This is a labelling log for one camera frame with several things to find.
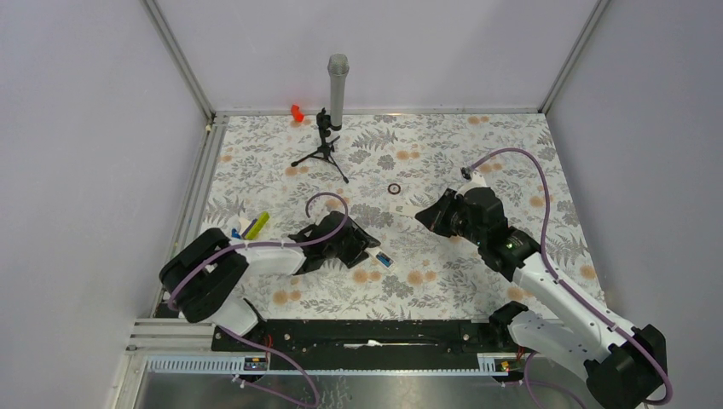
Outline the white remote battery cover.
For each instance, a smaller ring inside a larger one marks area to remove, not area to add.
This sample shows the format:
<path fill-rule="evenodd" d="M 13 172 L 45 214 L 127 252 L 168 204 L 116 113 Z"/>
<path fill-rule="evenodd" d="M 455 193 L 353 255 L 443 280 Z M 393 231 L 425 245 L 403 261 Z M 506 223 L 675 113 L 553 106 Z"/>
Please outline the white remote battery cover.
<path fill-rule="evenodd" d="M 390 212 L 400 216 L 415 217 L 421 209 L 418 206 L 410 204 L 391 204 Z"/>

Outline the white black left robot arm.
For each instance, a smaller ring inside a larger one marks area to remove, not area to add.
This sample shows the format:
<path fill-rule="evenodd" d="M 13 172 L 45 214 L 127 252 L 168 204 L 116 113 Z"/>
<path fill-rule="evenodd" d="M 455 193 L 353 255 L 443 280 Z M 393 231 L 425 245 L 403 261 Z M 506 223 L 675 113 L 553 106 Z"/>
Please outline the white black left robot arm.
<path fill-rule="evenodd" d="M 159 281 L 170 294 L 169 306 L 187 322 L 220 326 L 241 348 L 253 350 L 265 330 L 252 304 L 233 293 L 244 276 L 303 275 L 331 259 L 353 268 L 379 246 L 338 211 L 280 242 L 234 242 L 221 229 L 209 228 L 162 267 Z"/>

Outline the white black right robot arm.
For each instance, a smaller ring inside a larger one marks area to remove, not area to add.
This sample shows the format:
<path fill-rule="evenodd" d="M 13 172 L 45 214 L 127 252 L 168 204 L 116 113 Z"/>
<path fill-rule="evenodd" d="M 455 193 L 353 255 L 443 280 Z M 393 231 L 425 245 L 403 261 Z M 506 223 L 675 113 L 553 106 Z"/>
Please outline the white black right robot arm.
<path fill-rule="evenodd" d="M 415 214 L 431 232 L 473 243 L 485 265 L 531 292 L 558 317 L 551 324 L 520 303 L 492 315 L 489 340 L 509 351 L 516 345 L 541 353 L 576 374 L 604 408 L 636 408 L 667 379 L 665 336 L 653 325 L 636 326 L 607 309 L 550 263 L 541 245 L 511 226 L 489 187 L 448 189 Z"/>

